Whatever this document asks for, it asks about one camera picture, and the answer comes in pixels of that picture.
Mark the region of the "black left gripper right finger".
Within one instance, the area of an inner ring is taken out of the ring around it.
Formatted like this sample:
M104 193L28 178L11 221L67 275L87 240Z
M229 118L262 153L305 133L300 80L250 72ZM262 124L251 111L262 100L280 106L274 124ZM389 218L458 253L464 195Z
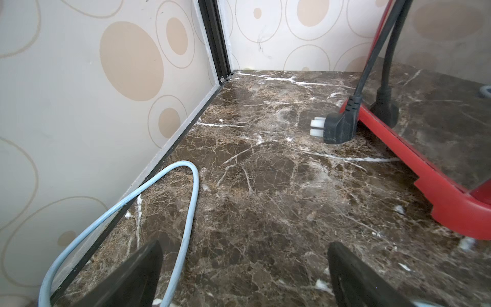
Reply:
M328 261L338 306L413 306L342 243L329 245Z

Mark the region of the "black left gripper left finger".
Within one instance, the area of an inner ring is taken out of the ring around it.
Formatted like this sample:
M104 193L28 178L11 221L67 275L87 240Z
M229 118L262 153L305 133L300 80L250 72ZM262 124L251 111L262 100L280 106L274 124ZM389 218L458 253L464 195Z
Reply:
M152 306L162 259L157 240L144 245L75 305Z

